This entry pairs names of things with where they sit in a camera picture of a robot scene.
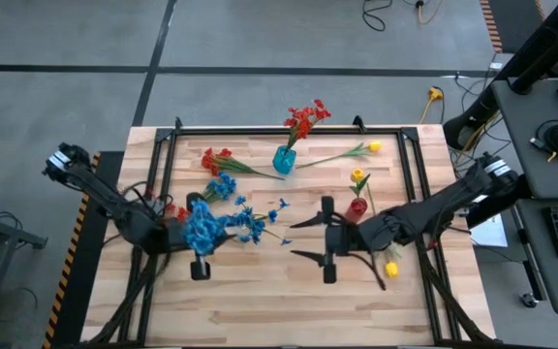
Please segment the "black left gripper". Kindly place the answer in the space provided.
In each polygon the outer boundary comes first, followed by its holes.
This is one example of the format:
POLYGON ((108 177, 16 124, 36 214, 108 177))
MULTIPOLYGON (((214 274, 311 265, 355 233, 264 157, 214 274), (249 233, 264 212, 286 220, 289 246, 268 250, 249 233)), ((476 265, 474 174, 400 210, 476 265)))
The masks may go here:
MULTIPOLYGON (((191 192, 189 194, 186 195, 186 208, 189 210, 189 212, 192 212, 192 202, 194 201, 204 201, 203 196, 200 193, 196 193, 196 192, 191 192)), ((193 280, 207 280, 210 278, 210 266, 209 263, 205 260, 206 256, 199 256, 197 255, 192 249, 190 249, 186 243, 186 239, 185 239, 185 225, 186 225, 186 221, 185 222, 179 222, 181 224, 181 228, 182 228, 182 232, 181 232, 181 239, 182 239, 182 245, 184 248, 192 251, 194 253, 194 260, 191 262, 190 264, 190 273, 191 273, 191 278, 193 280)))

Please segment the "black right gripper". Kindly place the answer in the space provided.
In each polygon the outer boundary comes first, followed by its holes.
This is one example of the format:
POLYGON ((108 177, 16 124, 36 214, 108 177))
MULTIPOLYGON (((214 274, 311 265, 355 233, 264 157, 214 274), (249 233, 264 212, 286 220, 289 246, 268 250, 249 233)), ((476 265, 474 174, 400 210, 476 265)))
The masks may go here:
POLYGON ((314 217, 292 225, 292 228, 305 228, 316 225, 325 225, 325 252, 324 254, 292 250, 292 253, 313 260, 323 269, 324 284, 336 282, 337 272, 334 264, 335 256, 347 256, 352 247, 356 247, 357 226, 337 213, 334 209, 334 200, 330 196, 322 196, 322 211, 314 217))

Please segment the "blue artificial flower sprig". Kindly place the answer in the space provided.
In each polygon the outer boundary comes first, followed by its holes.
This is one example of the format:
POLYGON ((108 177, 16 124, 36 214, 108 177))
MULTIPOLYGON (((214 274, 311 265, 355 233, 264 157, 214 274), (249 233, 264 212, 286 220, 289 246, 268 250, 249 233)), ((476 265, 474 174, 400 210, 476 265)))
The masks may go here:
POLYGON ((185 225, 185 239, 188 247, 199 256, 208 256, 228 236, 225 222, 215 218, 204 201, 192 202, 192 212, 185 225))
POLYGON ((225 172, 218 172, 215 179, 211 179, 202 192, 207 203, 226 201, 235 192, 236 181, 225 172))
POLYGON ((279 235, 270 232, 266 227, 266 224, 274 224, 277 221, 279 211, 288 207, 290 205, 288 202, 281 198, 279 200, 278 208, 271 209, 265 214, 258 214, 255 213, 250 206, 246 205, 246 201, 247 199, 244 196, 238 196, 234 200, 234 205, 240 208, 240 212, 223 216, 226 227, 236 227, 241 229, 241 233, 237 234, 237 238, 241 242, 252 241, 254 244, 258 244, 261 242, 262 234, 266 233, 274 238, 278 238, 281 245, 288 245, 292 243, 290 239, 280 237, 279 235))

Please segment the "red ribbed glass vase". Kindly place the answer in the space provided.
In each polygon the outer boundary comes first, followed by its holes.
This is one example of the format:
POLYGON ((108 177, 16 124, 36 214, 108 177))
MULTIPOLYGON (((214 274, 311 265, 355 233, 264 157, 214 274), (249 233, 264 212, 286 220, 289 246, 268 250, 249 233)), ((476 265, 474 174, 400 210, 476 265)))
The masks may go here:
POLYGON ((344 217, 348 221, 357 224, 367 209, 368 203, 365 199, 355 198, 350 202, 346 212, 344 213, 344 217))

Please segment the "yellow artificial tulip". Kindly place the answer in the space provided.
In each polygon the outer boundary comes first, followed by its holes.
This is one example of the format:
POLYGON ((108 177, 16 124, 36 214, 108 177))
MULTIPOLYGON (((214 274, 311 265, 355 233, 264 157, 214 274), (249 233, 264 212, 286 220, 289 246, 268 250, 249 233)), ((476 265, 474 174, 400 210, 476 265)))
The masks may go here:
POLYGON ((298 169, 302 169, 302 168, 307 168, 307 167, 311 167, 311 166, 314 166, 314 165, 322 164, 324 162, 329 162, 329 161, 333 161, 333 160, 336 160, 336 159, 340 159, 340 158, 353 158, 353 157, 370 156, 371 154, 373 154, 375 152, 379 152, 382 148, 383 148, 383 144, 381 142, 378 142, 378 141, 370 142, 368 144, 359 143, 354 148, 352 148, 350 150, 347 150, 347 151, 345 151, 345 152, 343 152, 339 155, 334 155, 334 156, 326 157, 324 159, 313 161, 313 162, 310 162, 310 163, 297 165, 296 167, 298 169))
MULTIPOLYGON (((369 199, 369 204, 371 206, 373 215, 377 215, 374 200, 368 183, 365 184, 367 190, 367 196, 369 199)), ((401 258, 401 254, 398 252, 398 245, 395 242, 391 242, 387 248, 380 252, 385 262, 385 275, 390 278, 395 278, 399 274, 399 267, 397 261, 401 258)))
POLYGON ((358 199, 361 196, 362 190, 368 186, 369 178, 370 174, 362 169, 354 169, 351 172, 352 185, 350 186, 350 189, 358 199))

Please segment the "clear faceted glass vase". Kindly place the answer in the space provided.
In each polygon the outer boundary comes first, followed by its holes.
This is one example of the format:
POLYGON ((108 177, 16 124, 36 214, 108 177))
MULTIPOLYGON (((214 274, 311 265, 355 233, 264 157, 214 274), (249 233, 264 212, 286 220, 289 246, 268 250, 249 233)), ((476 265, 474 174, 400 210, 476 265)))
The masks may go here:
POLYGON ((255 239, 262 234, 265 219, 265 215, 255 213, 251 207, 242 206, 241 211, 233 217, 233 224, 243 231, 243 237, 255 239))

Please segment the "teal glass vase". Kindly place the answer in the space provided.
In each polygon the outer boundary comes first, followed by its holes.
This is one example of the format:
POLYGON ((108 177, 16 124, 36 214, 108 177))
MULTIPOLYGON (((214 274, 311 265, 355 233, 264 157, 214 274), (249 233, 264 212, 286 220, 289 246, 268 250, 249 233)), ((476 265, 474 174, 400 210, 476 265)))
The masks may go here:
POLYGON ((296 152, 285 145, 281 145, 277 148, 272 165, 273 168, 282 175, 288 175, 295 163, 296 152))

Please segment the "black hazard-striped floor mat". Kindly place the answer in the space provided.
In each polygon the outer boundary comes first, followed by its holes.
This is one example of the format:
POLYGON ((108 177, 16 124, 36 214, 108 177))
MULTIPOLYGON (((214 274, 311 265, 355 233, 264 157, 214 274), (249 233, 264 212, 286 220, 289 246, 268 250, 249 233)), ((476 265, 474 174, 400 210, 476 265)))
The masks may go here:
POLYGON ((83 194, 41 349, 59 349, 81 341, 107 226, 97 202, 83 194))

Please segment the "white paper sheet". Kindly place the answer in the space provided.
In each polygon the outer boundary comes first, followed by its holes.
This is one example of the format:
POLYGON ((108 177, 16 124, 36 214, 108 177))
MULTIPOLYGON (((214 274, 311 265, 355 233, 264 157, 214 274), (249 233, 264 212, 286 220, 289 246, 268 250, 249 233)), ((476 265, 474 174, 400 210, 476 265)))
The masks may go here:
POLYGON ((476 246, 508 247, 503 219, 500 214, 470 228, 472 243, 476 246))

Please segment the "black desk leg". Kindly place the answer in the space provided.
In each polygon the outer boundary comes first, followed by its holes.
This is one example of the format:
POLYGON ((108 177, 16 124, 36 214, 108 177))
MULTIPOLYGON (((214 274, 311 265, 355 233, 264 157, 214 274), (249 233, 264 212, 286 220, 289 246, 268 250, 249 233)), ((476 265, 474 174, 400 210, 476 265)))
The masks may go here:
POLYGON ((488 196, 469 208, 466 222, 469 229, 510 208, 520 199, 531 199, 532 192, 527 186, 518 186, 505 195, 488 196))

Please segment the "orange black striped strip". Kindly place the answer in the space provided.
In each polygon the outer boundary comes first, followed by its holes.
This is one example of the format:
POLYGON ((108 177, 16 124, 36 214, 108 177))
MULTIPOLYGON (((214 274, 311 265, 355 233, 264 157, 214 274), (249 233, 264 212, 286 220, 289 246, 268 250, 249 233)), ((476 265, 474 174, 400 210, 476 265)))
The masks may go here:
POLYGON ((486 28, 488 31, 488 36, 490 38, 490 42, 493 46, 493 49, 497 53, 502 53, 503 52, 502 39, 495 22, 492 8, 489 4, 489 0, 479 0, 479 2, 480 2, 481 13, 483 15, 486 28))

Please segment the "black tower fan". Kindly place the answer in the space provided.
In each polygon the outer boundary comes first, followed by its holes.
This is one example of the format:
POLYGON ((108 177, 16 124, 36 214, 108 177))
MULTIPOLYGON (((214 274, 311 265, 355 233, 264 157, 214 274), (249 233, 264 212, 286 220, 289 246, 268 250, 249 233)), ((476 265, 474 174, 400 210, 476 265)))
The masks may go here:
MULTIPOLYGON (((557 63, 558 5, 493 80, 505 82, 512 91, 522 94, 557 63)), ((469 139, 474 139, 499 110, 493 85, 489 84, 466 111, 443 125, 447 145, 454 149, 469 146, 471 141, 460 141, 462 132, 469 130, 469 139)))

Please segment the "black aluminium table frame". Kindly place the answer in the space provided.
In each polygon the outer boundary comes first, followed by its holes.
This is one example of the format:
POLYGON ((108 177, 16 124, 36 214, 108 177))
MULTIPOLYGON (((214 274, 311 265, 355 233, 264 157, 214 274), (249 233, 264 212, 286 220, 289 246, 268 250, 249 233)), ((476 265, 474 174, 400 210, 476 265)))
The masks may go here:
MULTIPOLYGON (((184 128, 171 160, 170 193, 182 202, 203 189, 209 175, 202 167, 208 148, 229 149, 259 172, 275 175, 271 159, 287 137, 278 126, 269 128, 184 128)), ((284 180, 242 175, 237 191, 258 213, 282 210, 269 231, 292 241, 281 245, 264 234, 261 242, 226 242, 210 258, 211 276, 195 281, 190 275, 193 254, 174 254, 153 288, 139 296, 126 335, 120 342, 134 346, 320 346, 430 344, 449 336, 450 323, 441 303, 426 304, 419 258, 407 246, 399 260, 399 275, 380 289, 366 256, 340 258, 338 279, 324 284, 317 264, 292 250, 322 252, 321 226, 292 228, 316 214, 322 196, 331 196, 344 211, 352 199, 350 173, 361 168, 371 174, 377 209, 419 200, 453 181, 443 132, 438 125, 318 126, 296 146, 299 165, 339 155, 359 143, 381 142, 370 156, 340 158, 294 171, 284 180)))

